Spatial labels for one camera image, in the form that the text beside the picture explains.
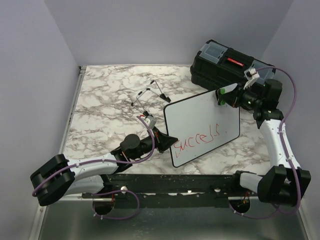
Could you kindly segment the white whiteboard with red writing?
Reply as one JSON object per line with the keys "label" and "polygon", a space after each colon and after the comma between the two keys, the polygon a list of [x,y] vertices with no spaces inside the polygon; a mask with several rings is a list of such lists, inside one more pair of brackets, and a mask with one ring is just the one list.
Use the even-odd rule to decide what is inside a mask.
{"label": "white whiteboard with red writing", "polygon": [[240,136],[239,108],[219,105],[215,90],[169,103],[163,115],[167,134],[178,139],[170,147],[175,168]]}

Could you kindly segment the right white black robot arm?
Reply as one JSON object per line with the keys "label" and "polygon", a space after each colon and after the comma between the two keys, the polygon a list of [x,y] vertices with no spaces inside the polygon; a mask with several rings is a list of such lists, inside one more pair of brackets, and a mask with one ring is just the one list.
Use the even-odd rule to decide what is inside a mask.
{"label": "right white black robot arm", "polygon": [[303,170],[291,150],[284,123],[284,115],[277,108],[282,93],[282,83],[267,79],[264,84],[255,83],[244,88],[231,85],[231,90],[217,90],[219,105],[252,111],[257,128],[264,137],[270,158],[270,169],[260,176],[247,171],[237,171],[230,183],[230,191],[241,196],[247,190],[257,194],[263,203],[295,207],[309,186],[311,174]]}

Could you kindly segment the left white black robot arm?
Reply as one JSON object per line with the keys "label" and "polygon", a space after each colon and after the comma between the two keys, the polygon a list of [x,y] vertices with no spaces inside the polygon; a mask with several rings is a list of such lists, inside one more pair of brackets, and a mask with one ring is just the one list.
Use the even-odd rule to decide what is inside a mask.
{"label": "left white black robot arm", "polygon": [[67,195],[75,182],[121,173],[133,164],[148,160],[155,150],[163,153],[177,142],[178,138],[154,127],[143,139],[133,133],[127,135],[116,149],[103,156],[67,159],[64,154],[57,154],[31,174],[32,196],[40,206],[51,205]]}

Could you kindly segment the green black whiteboard eraser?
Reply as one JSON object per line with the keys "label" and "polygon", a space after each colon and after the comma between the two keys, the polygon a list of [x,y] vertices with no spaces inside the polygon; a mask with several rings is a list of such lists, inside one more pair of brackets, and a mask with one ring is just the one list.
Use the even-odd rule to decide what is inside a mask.
{"label": "green black whiteboard eraser", "polygon": [[223,95],[226,93],[226,90],[225,88],[218,88],[216,91],[215,91],[215,96],[216,96],[216,100],[217,100],[217,104],[219,106],[223,106],[226,104],[226,101],[224,100],[223,98]]}

